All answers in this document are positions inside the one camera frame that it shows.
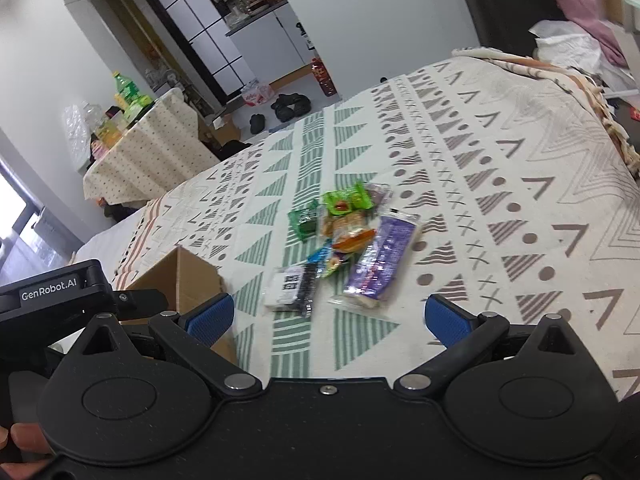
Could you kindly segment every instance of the green soda bottle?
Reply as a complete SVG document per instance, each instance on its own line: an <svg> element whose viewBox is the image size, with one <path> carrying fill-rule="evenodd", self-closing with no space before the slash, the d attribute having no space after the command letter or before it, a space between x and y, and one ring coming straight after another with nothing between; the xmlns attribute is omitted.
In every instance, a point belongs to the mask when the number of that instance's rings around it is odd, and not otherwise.
<svg viewBox="0 0 640 480"><path fill-rule="evenodd" d="M122 98L127 102L128 105L130 105L133 101L141 96L140 90L129 77L120 75L120 72L114 72L113 77L116 79L116 87L118 89L118 93L122 96Z"/></svg>

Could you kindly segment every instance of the tiled floor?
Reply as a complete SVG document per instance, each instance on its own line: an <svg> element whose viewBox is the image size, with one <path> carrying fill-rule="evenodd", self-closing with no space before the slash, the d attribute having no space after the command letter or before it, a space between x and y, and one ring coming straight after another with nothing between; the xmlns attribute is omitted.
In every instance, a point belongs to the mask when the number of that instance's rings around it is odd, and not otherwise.
<svg viewBox="0 0 640 480"><path fill-rule="evenodd" d="M293 93L306 95L311 100L311 113L318 112L325 106L332 105L340 100L340 96L337 94L331 97L326 97L322 93L320 85L313 75L307 74L304 77L295 80L293 83L283 86L276 92L275 97L268 103L260 106L244 105L233 112L232 117L234 118L234 123L240 130L240 140L242 140L242 142L250 143L260 142L269 135L267 130L282 124L271 109L271 104L276 100L278 94ZM251 119L253 114L262 114L266 120L264 131L256 136L252 136L249 128L249 119Z"/></svg>

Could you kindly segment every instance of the pink cloth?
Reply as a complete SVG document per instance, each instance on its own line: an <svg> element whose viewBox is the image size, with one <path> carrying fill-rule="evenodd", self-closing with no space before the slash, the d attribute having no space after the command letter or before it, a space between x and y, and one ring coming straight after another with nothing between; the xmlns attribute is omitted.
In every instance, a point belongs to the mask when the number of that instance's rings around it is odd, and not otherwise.
<svg viewBox="0 0 640 480"><path fill-rule="evenodd" d="M613 64L627 66L613 32L598 18L596 0L556 0L568 20L580 25L600 42L602 51Z"/></svg>

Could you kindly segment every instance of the white cabinet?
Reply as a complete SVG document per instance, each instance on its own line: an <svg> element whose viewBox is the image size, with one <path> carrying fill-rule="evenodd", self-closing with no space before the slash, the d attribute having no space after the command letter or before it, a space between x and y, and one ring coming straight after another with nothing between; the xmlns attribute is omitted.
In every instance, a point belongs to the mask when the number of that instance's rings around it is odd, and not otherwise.
<svg viewBox="0 0 640 480"><path fill-rule="evenodd" d="M300 29L296 27L296 24L299 23L300 20L296 16L296 13L293 12L291 5L285 4L279 9L274 10L273 13L287 33L291 43L295 45L305 65L311 63L314 56L312 51L306 46L306 40L300 34Z"/></svg>
<svg viewBox="0 0 640 480"><path fill-rule="evenodd" d="M306 64L273 12L230 38L260 81L271 83Z"/></svg>

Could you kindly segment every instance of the patterned blanket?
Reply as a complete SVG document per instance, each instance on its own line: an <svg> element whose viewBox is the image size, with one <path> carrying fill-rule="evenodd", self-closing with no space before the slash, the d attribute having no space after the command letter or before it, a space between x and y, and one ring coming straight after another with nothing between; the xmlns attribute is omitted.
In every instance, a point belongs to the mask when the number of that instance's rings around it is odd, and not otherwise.
<svg viewBox="0 0 640 480"><path fill-rule="evenodd" d="M421 236L378 310L327 302L312 320L274 314L274 267L304 259L287 212L357 180L394 188ZM386 376L442 350L424 326L438 292L514 323L569 319L619 397L640 384L640 192L601 124L552 81L455 57L301 120L151 202L113 283L176 244L215 265L233 294L241 367L279 377Z"/></svg>

